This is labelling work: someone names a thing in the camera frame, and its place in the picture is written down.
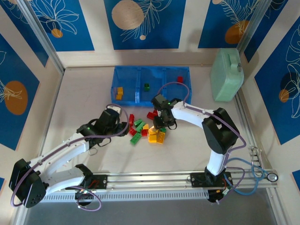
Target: white wall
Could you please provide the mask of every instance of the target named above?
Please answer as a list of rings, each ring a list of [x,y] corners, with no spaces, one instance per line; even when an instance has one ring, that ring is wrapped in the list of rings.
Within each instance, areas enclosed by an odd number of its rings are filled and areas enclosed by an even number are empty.
[[[6,180],[0,196],[0,224],[5,225],[9,223],[14,210],[14,208],[10,206],[12,191],[8,187],[13,166],[15,162],[21,158],[30,160],[37,156],[43,140],[44,131],[48,125],[48,118],[53,105],[54,96],[60,83],[60,74],[50,60],[46,68],[43,67],[1,7],[0,33],[40,81],[17,150],[13,151],[0,144],[0,177]]]
[[[115,51],[104,1],[80,0],[95,51],[58,52],[58,55],[65,67],[212,64],[217,49],[198,49],[210,1],[186,1],[178,49]]]
[[[300,169],[300,136],[280,145],[254,76],[300,16],[299,0],[289,0],[257,53],[247,65],[243,63],[247,81],[242,90],[254,123],[255,133],[274,169],[279,174],[279,191],[293,225],[299,224],[300,192],[292,172]]]

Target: white table surface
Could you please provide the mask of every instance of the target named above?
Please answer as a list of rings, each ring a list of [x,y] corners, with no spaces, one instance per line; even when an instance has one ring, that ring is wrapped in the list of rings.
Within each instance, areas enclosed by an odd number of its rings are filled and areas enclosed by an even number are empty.
[[[110,88],[114,67],[74,68],[67,69],[51,119],[43,152],[55,148],[68,139],[82,125],[91,119],[99,118],[105,106],[111,102]],[[190,67],[192,81],[192,105],[216,110],[222,107],[227,110],[242,136],[245,137],[234,100],[229,103],[215,102],[210,87],[210,67]],[[147,113],[153,108],[125,107],[128,114],[141,118],[152,126]],[[203,130],[184,121],[178,121],[176,130],[167,130],[165,142],[148,143],[146,137],[136,144],[129,142],[131,135],[112,138],[112,142],[98,153],[90,156],[85,152],[72,159],[60,170],[69,169],[76,164],[85,164],[92,172],[130,173],[130,172],[167,172],[204,170],[210,158]],[[247,148],[237,150],[233,156],[250,160]],[[231,166],[245,164],[237,161]]]

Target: beige circle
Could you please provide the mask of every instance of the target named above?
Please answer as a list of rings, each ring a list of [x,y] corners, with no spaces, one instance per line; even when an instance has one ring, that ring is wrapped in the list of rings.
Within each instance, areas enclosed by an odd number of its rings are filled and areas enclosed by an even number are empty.
[[[217,5],[220,4],[223,0],[212,0],[212,3]]]
[[[141,7],[132,0],[122,0],[112,9],[112,20],[122,30],[132,30],[144,21]]]
[[[17,4],[17,0],[8,0],[9,2],[13,3],[13,4]]]

